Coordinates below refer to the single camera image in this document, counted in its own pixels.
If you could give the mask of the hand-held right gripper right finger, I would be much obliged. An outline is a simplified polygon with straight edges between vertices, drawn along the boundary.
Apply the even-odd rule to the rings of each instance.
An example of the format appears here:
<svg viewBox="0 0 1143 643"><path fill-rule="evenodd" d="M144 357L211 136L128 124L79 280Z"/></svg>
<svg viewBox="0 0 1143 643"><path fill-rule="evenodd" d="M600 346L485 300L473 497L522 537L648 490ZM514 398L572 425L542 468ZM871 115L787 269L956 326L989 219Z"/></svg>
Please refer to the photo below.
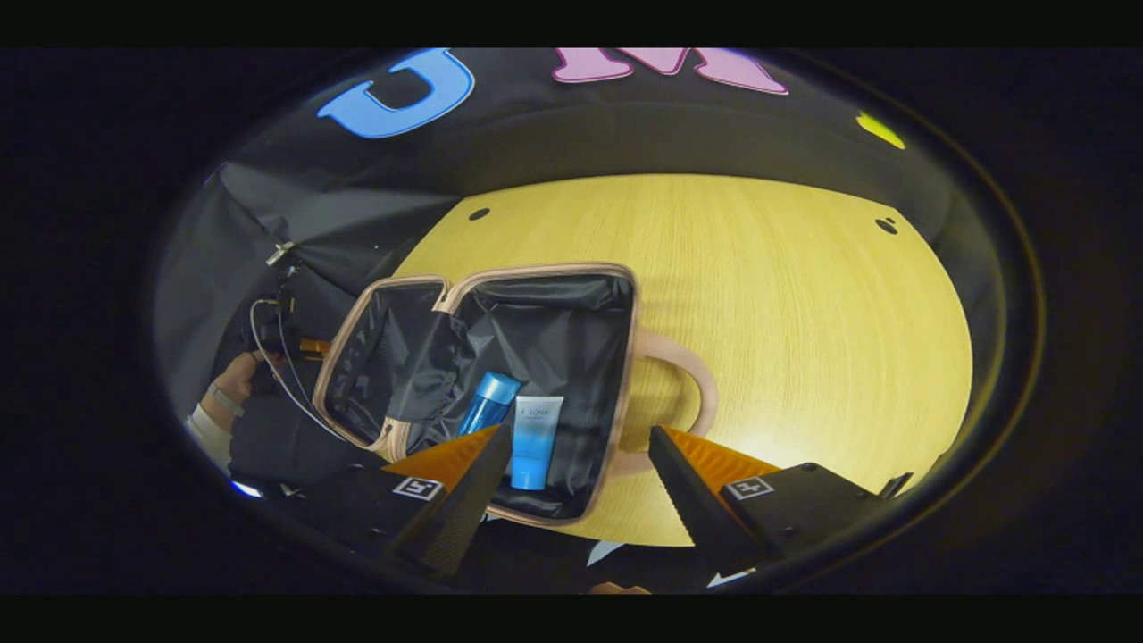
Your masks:
<svg viewBox="0 0 1143 643"><path fill-rule="evenodd" d="M873 493L824 465L780 468L690 432L654 426L648 457L684 527L718 574L812 552L897 501L913 473Z"/></svg>

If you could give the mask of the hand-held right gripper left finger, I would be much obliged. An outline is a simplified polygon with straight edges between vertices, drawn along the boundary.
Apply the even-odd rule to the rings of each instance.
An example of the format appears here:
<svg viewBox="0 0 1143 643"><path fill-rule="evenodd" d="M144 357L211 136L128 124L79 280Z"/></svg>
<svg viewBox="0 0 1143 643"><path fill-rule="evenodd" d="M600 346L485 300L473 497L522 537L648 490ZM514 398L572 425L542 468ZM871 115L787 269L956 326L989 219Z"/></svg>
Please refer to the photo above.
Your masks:
<svg viewBox="0 0 1143 643"><path fill-rule="evenodd" d="M493 426L384 465L355 465L269 503L287 535L371 579L450 579L512 455Z"/></svg>

